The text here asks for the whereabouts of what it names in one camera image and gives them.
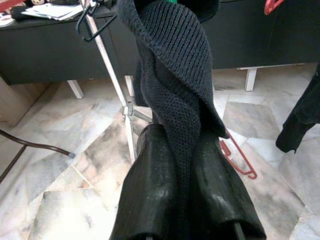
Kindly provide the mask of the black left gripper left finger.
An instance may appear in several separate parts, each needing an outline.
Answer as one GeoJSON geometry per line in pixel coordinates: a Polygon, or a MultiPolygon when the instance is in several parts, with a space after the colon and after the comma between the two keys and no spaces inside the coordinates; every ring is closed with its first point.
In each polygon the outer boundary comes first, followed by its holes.
{"type": "Polygon", "coordinates": [[[177,225],[175,159],[161,124],[137,140],[137,159],[122,185],[112,240],[174,240],[177,225]]]}

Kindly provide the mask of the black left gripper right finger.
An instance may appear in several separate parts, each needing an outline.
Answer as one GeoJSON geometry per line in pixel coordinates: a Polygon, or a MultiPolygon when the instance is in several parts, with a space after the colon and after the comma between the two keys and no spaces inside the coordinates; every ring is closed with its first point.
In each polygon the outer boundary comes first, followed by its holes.
{"type": "Polygon", "coordinates": [[[265,240],[249,193],[225,159],[217,137],[201,137],[192,162],[191,240],[265,240]]]}

